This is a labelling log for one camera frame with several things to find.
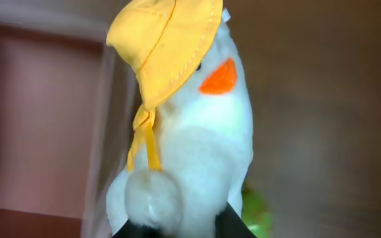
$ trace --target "plush duck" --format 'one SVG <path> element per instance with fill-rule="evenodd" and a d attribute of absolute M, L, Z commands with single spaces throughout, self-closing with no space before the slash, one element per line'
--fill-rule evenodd
<path fill-rule="evenodd" d="M 133 224 L 209 238 L 222 212 L 240 221 L 253 122 L 222 13 L 222 0 L 133 0 L 110 27 L 107 44 L 132 66 L 143 101 L 106 196 L 113 234 Z"/>

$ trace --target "yellow bucket hat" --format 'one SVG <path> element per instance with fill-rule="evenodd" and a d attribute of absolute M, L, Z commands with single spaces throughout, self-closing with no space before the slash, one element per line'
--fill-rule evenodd
<path fill-rule="evenodd" d="M 155 108 L 193 74 L 214 41 L 222 0 L 133 0 L 114 19 L 106 43 L 132 66 L 143 105 L 136 114 L 127 169 L 146 141 L 150 169 L 160 169 L 152 126 Z"/>

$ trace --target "brown wall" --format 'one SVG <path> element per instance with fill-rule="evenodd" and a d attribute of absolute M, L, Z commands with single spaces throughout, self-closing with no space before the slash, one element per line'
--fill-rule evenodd
<path fill-rule="evenodd" d="M 274 237 L 381 238 L 381 0 L 225 0 Z"/>
<path fill-rule="evenodd" d="M 82 216 L 100 56 L 0 28 L 0 208 Z"/>

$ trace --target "white fluffy fur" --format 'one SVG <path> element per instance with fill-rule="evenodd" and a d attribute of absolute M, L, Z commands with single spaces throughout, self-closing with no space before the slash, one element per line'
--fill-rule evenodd
<path fill-rule="evenodd" d="M 200 84 L 229 57 L 237 67 L 236 88 L 221 96 L 200 94 Z M 214 220 L 227 202 L 241 214 L 241 185 L 253 157 L 245 76 L 225 23 L 201 69 L 157 109 L 154 132 L 163 171 L 148 170 L 143 146 L 136 169 L 117 176 L 106 198 L 112 232 L 130 219 L 172 237 L 214 237 Z"/>

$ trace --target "pink wall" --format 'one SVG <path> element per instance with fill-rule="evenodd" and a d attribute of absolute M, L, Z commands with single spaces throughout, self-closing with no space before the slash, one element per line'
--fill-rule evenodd
<path fill-rule="evenodd" d="M 101 57 L 58 43 L 0 36 L 0 208 L 80 218 Z"/>

